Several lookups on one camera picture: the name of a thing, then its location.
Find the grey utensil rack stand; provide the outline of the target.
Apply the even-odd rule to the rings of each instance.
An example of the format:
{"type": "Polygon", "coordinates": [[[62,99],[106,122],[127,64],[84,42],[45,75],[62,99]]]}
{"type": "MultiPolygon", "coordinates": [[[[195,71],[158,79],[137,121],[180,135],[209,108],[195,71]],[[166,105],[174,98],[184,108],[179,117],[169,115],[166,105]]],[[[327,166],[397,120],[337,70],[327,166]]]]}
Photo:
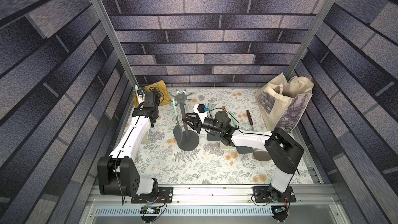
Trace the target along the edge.
{"type": "MultiPolygon", "coordinates": [[[[172,95],[173,99],[176,102],[176,108],[177,106],[180,107],[182,117],[184,117],[186,114],[186,109],[188,108],[188,101],[190,101],[190,99],[188,99],[188,96],[190,95],[191,94],[187,94],[185,91],[182,92],[177,91],[175,95],[172,95]]],[[[186,123],[184,122],[182,123],[183,123],[183,128],[181,127],[182,141],[180,143],[180,146],[178,147],[183,151],[193,151],[199,145],[200,142],[199,135],[196,132],[189,130],[189,127],[186,123]]]]}

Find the green handle dark utensil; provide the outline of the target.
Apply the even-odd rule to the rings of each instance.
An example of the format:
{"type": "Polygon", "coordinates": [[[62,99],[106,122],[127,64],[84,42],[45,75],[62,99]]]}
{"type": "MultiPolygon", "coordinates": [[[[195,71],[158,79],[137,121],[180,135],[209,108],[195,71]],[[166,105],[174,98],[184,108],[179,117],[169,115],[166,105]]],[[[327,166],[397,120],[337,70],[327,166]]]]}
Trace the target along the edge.
{"type": "Polygon", "coordinates": [[[181,128],[181,126],[179,124],[178,117],[175,117],[175,119],[176,119],[176,123],[177,124],[174,127],[174,129],[173,129],[173,134],[174,134],[174,137],[175,137],[175,139],[177,141],[177,145],[180,146],[180,143],[182,141],[182,128],[181,128]]]}

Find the green handle grey turner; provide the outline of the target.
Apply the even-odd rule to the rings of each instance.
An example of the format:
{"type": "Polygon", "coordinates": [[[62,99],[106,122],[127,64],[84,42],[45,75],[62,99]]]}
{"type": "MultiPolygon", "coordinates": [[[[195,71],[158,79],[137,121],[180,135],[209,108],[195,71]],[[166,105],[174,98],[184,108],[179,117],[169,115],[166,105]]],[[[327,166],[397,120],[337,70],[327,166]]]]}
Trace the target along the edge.
{"type": "Polygon", "coordinates": [[[246,146],[236,146],[236,151],[239,154],[248,154],[248,153],[253,153],[254,149],[246,146]]]}

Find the green handle grey spoon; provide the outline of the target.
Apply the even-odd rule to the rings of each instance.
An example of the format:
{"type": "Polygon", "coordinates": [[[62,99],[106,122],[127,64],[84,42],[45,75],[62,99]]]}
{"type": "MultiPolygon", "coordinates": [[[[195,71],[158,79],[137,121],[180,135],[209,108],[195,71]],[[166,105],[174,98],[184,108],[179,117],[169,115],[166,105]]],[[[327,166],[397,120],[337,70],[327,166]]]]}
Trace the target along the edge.
{"type": "MultiPolygon", "coordinates": [[[[252,120],[252,117],[251,117],[251,114],[250,114],[249,110],[246,110],[246,114],[247,114],[247,118],[249,120],[249,124],[251,126],[251,129],[252,129],[252,131],[255,132],[254,123],[253,123],[253,120],[252,120]]],[[[271,157],[270,157],[269,153],[267,151],[265,151],[265,150],[254,149],[253,155],[254,155],[254,158],[256,160],[263,161],[263,162],[271,161],[271,157]]]]}

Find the green handle cream utensil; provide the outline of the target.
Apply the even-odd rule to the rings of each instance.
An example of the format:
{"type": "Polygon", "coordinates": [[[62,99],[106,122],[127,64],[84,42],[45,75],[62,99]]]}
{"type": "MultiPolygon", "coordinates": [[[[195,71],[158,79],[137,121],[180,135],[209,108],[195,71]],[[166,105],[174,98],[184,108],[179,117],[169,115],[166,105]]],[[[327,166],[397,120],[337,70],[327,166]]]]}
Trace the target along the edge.
{"type": "Polygon", "coordinates": [[[177,108],[176,108],[176,102],[175,102],[174,99],[172,99],[172,106],[173,106],[173,111],[174,111],[175,117],[178,117],[177,108]]]}

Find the wooden handle white spatula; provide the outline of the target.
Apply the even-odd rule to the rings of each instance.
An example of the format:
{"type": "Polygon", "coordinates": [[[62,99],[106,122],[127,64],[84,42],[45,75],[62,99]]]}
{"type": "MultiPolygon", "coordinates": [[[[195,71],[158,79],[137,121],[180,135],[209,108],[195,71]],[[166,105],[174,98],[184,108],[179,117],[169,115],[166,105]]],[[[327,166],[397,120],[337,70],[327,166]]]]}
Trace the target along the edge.
{"type": "Polygon", "coordinates": [[[222,143],[222,142],[219,143],[219,147],[220,147],[220,149],[222,149],[222,150],[234,150],[234,147],[225,145],[225,144],[222,143]]]}

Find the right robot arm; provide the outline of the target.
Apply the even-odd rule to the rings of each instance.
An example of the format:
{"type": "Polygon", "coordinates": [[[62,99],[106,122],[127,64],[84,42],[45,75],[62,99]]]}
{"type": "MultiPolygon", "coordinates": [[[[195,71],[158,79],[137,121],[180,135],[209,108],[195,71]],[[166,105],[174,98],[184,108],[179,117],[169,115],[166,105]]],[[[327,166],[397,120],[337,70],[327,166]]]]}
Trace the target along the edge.
{"type": "Polygon", "coordinates": [[[276,166],[267,189],[268,202],[293,201],[290,182],[297,171],[304,149],[286,131],[275,128],[271,132],[244,132],[231,125],[230,117],[219,121],[208,118],[206,113],[189,113],[182,120],[197,133],[206,130],[220,134],[221,142],[227,146],[244,146],[266,151],[276,166]]]}

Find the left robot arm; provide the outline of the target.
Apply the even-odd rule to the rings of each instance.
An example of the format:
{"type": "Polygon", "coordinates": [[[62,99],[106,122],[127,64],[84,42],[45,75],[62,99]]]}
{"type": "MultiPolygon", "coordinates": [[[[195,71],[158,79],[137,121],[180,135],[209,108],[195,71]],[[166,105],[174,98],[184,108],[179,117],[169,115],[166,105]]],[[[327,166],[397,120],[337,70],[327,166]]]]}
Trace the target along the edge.
{"type": "Polygon", "coordinates": [[[136,95],[139,105],[132,112],[125,136],[109,156],[101,157],[97,163],[99,191],[102,195],[139,196],[153,202],[159,195],[157,180],[140,176],[134,160],[140,144],[148,139],[149,129],[159,117],[158,107],[163,97],[157,90],[138,89],[136,95]]]}

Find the yellow chips bag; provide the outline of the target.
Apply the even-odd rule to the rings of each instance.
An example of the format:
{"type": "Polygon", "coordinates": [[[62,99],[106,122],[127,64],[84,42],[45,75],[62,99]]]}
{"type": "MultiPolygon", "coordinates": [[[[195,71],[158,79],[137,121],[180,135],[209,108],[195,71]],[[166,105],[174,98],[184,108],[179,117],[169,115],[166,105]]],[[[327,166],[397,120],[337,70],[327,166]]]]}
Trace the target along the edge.
{"type": "Polygon", "coordinates": [[[143,103],[143,101],[146,99],[146,97],[149,97],[150,92],[158,92],[159,93],[158,98],[159,98],[160,106],[170,104],[172,101],[164,80],[160,80],[159,82],[156,82],[149,86],[139,87],[139,88],[144,88],[146,90],[146,94],[143,95],[142,97],[138,97],[137,94],[135,94],[135,92],[133,92],[134,107],[138,107],[139,104],[143,103]]]}

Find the canvas tote bag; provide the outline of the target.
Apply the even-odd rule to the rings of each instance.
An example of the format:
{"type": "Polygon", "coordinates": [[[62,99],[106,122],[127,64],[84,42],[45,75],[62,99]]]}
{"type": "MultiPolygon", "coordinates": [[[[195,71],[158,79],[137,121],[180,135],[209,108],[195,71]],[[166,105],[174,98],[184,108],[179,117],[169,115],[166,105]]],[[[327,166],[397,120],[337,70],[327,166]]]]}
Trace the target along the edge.
{"type": "Polygon", "coordinates": [[[287,81],[283,73],[263,86],[255,98],[266,129],[292,132],[313,96],[313,87],[314,83],[307,77],[294,76],[287,81]]]}

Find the left circuit board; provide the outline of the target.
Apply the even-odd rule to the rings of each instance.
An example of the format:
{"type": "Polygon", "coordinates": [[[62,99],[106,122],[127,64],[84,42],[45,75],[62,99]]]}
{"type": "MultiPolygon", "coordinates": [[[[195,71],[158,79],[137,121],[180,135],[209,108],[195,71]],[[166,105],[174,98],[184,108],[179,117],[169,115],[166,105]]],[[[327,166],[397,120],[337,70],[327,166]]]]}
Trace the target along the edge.
{"type": "Polygon", "coordinates": [[[161,210],[160,206],[144,205],[141,207],[140,214],[141,215],[158,215],[158,214],[160,214],[160,210],[161,210]]]}

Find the circuit board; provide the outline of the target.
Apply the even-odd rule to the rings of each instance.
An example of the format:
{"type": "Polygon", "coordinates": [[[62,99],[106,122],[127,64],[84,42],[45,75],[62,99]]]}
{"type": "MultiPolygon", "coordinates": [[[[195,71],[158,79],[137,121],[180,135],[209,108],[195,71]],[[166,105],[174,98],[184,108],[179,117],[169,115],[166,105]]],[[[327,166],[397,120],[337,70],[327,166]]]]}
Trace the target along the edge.
{"type": "Polygon", "coordinates": [[[271,206],[272,217],[277,220],[278,223],[285,223],[289,216],[289,210],[285,206],[271,206]]]}
{"type": "Polygon", "coordinates": [[[141,215],[158,215],[158,214],[160,214],[160,210],[161,210],[160,206],[144,205],[141,207],[140,214],[141,215]]]}

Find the right circuit board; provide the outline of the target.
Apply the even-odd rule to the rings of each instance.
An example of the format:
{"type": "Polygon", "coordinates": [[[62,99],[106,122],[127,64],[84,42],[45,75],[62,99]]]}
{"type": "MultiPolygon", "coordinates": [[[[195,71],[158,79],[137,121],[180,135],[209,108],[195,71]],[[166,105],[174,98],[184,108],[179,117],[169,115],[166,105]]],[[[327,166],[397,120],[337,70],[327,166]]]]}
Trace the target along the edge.
{"type": "Polygon", "coordinates": [[[285,206],[271,206],[272,217],[277,220],[278,223],[285,223],[289,216],[289,210],[285,206]]]}

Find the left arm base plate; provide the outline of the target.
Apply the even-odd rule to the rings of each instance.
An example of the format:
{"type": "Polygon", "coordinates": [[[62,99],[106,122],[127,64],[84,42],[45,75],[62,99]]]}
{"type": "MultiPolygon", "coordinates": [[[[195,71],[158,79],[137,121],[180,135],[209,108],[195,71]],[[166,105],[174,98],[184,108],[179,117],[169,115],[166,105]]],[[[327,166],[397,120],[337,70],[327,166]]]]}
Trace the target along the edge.
{"type": "Polygon", "coordinates": [[[131,203],[136,204],[169,204],[172,203],[174,194],[173,187],[159,187],[154,189],[150,194],[135,195],[131,199],[131,203]]]}

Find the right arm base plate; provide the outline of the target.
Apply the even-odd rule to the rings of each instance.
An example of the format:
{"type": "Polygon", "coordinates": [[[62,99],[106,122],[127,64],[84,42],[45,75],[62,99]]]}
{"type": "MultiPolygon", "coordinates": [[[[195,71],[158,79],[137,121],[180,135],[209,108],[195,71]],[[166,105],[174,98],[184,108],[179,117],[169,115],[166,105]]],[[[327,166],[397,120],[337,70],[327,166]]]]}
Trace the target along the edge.
{"type": "Polygon", "coordinates": [[[296,197],[291,186],[288,186],[285,192],[269,186],[255,186],[252,188],[256,203],[295,203],[296,197]]]}

